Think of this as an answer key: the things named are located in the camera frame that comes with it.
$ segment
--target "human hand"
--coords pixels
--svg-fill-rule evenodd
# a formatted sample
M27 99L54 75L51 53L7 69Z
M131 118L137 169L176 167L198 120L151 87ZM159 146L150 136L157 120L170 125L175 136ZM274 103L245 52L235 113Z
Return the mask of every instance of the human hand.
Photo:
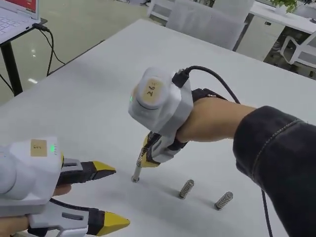
M199 99L176 137L180 142L213 142L234 138L241 120L254 110L219 98Z
M54 196L66 194L70 190L70 185L59 186L55 189ZM27 216L2 217L0 218L0 237L9 237L14 233L26 230L28 226Z

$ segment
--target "laptop screen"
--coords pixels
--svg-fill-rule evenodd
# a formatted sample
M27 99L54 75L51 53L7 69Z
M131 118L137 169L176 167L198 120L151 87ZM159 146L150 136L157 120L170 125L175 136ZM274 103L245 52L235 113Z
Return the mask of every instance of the laptop screen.
M36 0L5 0L21 7L25 7L30 12L36 12Z

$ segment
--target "black sleeve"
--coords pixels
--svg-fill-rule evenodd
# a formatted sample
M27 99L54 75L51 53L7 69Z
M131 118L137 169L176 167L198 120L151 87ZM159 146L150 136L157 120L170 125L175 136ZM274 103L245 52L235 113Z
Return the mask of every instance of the black sleeve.
M234 137L237 168L269 195L291 237L316 237L316 127L264 106Z

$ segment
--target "metal spring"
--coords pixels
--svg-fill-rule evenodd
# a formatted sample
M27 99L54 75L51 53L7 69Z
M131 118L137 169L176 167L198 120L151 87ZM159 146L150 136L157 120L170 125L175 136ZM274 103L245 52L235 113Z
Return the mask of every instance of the metal spring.
M185 199L187 197L187 195L189 194L189 192L191 191L191 189L193 188L194 186L194 180L190 179L188 180L183 188L181 189L180 193L179 193L179 197L181 199Z
M141 167L142 159L143 159L143 155L142 155L142 152L140 152L139 157L138 157L137 162L136 162L136 165L138 167Z
M134 171L134 175L132 176L132 181L134 183L137 183L139 181L139 175L140 172L142 170L142 159L143 159L143 155L146 153L146 149L142 148L142 150L140 151L140 154L138 156L137 162L136 162L136 168Z
M218 201L214 204L216 210L221 210L227 203L229 203L233 199L233 193L227 192L225 193Z

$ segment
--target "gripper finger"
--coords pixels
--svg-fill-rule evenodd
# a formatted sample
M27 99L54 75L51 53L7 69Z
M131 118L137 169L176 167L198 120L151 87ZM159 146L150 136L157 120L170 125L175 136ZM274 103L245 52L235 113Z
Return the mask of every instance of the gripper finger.
M57 185L85 183L115 174L115 168L99 161L80 162L65 158Z
M96 208L69 205L51 199L41 214L29 216L28 232L43 237L49 230L59 230L59 236L103 236L127 227L130 221Z

